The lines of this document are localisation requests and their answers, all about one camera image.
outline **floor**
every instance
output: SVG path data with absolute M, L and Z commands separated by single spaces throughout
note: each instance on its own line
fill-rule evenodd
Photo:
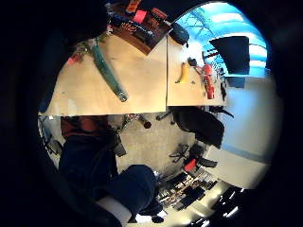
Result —
M 151 128 L 144 129 L 138 121 L 132 121 L 127 124 L 120 138 L 127 154 L 117 157 L 118 171 L 127 168 L 133 164 L 145 164 L 156 170 L 163 177 L 168 177 L 181 169 L 182 161 L 174 164 L 169 157 L 178 149 L 178 145 L 194 143 L 194 134 L 181 131 L 177 125 L 171 125 L 172 115 L 157 121 L 155 117 L 160 113 L 144 113 L 144 117 L 151 121 Z M 58 116 L 42 116 L 44 125 L 49 129 L 54 139 L 61 144 L 64 139 L 61 135 L 61 119 Z M 121 125 L 122 115 L 110 115 L 109 123 L 115 128 Z M 55 166 L 58 166 L 60 155 L 50 155 Z M 137 224 L 128 224 L 134 226 L 187 226 L 194 219 L 208 217 L 214 211 L 210 208 L 220 195 L 229 187 L 228 183 L 218 181 L 218 183 L 209 191 L 205 192 L 205 197 L 201 201 L 195 201 L 187 209 L 176 212 L 173 208 L 166 209 L 168 215 L 165 222 L 154 224 L 151 221 Z
M 155 117 L 159 114 L 143 114 L 151 122 L 150 129 L 145 129 L 136 120 L 126 125 L 120 134 L 120 138 L 127 154 L 116 158 L 119 172 L 133 164 L 147 165 L 162 174 L 163 177 L 180 170 L 182 161 L 174 164 L 169 155 L 178 150 L 180 143 L 192 145 L 194 143 L 194 134 L 181 131 L 176 124 L 171 125 L 172 115 L 157 121 Z M 120 126 L 122 120 L 122 115 L 109 116 L 109 123 L 114 128 Z M 64 139 L 61 136 L 60 118 L 56 116 L 48 117 L 45 119 L 44 124 L 50 130 L 54 139 L 63 144 Z

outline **wooden table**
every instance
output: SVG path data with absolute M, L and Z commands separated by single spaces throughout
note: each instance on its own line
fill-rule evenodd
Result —
M 63 67 L 45 114 L 139 114 L 164 112 L 167 106 L 226 105 L 219 82 L 214 84 L 215 98 L 207 99 L 205 88 L 193 68 L 190 68 L 188 83 L 175 83 L 181 75 L 181 63 L 195 56 L 192 48 L 186 49 L 171 37 L 164 38 L 148 56 L 117 36 L 106 38 L 105 43 L 99 46 L 128 100 L 119 101 L 94 65 L 92 57 L 86 55 L 82 63 Z M 201 56 L 201 52 L 197 51 L 195 54 Z
M 110 90 L 94 65 L 84 56 L 82 63 L 66 64 L 59 74 L 48 115 L 101 115 L 155 113 L 166 110 L 167 39 L 149 56 L 117 36 L 100 48 L 128 95 L 126 102 Z

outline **chair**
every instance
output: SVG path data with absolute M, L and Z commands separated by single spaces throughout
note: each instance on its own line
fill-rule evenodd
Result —
M 203 147 L 194 144 L 189 150 L 189 155 L 186 156 L 188 145 L 185 145 L 185 149 L 183 149 L 184 145 L 179 145 L 179 146 L 181 148 L 179 153 L 171 154 L 169 157 L 178 158 L 177 160 L 173 160 L 174 163 L 177 163 L 179 162 L 179 160 L 184 158 L 183 161 L 184 171 L 190 172 L 191 170 L 193 170 L 194 167 L 196 167 L 196 170 L 198 170 L 200 166 L 215 167 L 217 165 L 217 162 L 202 157 L 205 152 L 205 149 Z
M 196 107 L 173 107 L 172 114 L 182 131 L 194 132 L 197 140 L 221 147 L 224 125 L 212 113 Z

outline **white wall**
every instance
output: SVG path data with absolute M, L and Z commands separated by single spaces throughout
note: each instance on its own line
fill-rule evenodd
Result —
M 254 78 L 246 79 L 244 89 L 228 89 L 225 109 L 235 118 L 223 114 L 225 145 L 270 161 L 282 124 L 282 100 L 275 90 L 272 80 Z
M 282 124 L 282 100 L 270 79 L 247 78 L 244 89 L 227 91 L 227 111 L 221 150 L 211 148 L 206 157 L 218 161 L 210 173 L 238 187 L 254 188 L 270 167 Z
M 206 158 L 218 162 L 216 167 L 208 168 L 208 172 L 225 182 L 247 189 L 255 188 L 270 167 L 213 146 Z

